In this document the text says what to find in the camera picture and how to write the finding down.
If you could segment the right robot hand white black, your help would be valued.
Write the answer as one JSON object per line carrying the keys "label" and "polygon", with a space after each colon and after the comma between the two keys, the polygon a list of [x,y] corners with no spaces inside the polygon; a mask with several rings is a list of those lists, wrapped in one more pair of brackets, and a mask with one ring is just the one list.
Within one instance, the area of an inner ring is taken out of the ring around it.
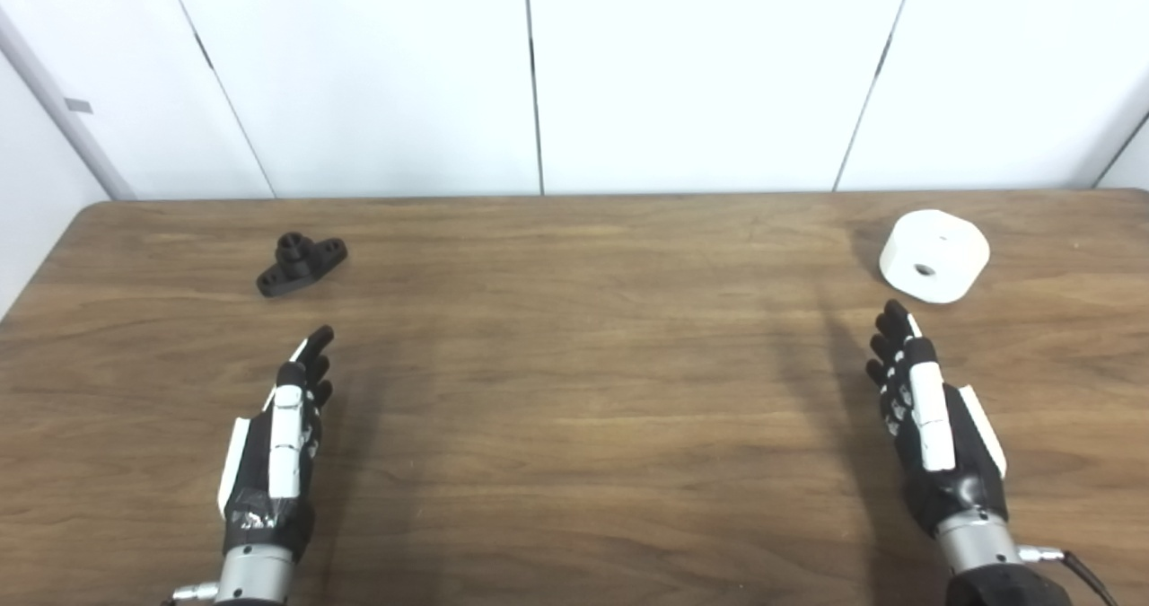
{"label": "right robot hand white black", "polygon": [[1007,461],[971,388],[944,381],[915,316],[890,299],[874,321],[865,371],[903,471],[908,514],[930,536],[966,512],[1008,521]]}

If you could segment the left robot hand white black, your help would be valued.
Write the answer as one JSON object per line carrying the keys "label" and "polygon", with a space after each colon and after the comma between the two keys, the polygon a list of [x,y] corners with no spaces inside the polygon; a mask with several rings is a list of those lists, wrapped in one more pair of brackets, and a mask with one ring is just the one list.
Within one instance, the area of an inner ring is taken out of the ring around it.
{"label": "left robot hand white black", "polygon": [[313,463],[323,437],[321,411],[333,393],[324,350],[333,340],[329,325],[313,331],[276,370],[259,414],[236,419],[217,493],[223,553],[267,545],[286,549],[299,562],[311,544]]}

